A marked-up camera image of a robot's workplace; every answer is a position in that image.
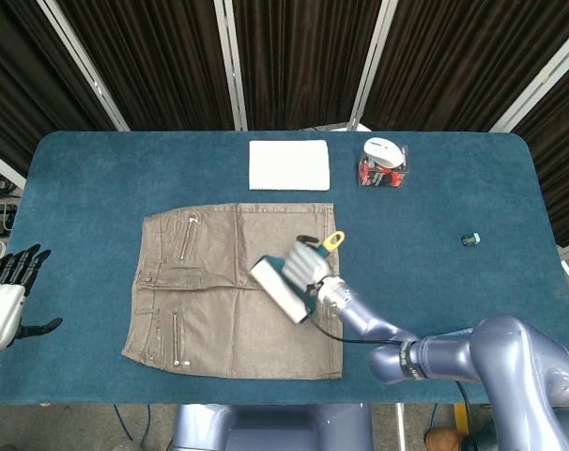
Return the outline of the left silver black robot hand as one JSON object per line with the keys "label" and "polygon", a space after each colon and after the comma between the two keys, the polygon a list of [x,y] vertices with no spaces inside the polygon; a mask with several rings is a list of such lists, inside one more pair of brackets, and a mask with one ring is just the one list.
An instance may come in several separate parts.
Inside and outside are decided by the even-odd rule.
{"label": "left silver black robot hand", "polygon": [[62,323],[51,319],[42,325],[24,325],[23,310],[43,263],[51,250],[40,250],[39,243],[0,258],[0,352],[15,340],[50,334]]}

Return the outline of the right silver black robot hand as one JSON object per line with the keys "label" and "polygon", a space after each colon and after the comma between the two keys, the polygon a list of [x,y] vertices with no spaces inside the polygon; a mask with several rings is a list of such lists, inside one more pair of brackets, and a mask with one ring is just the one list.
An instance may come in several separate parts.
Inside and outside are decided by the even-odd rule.
{"label": "right silver black robot hand", "polygon": [[298,235],[284,259],[282,274],[302,297],[334,271],[327,260],[331,252],[315,237]]}

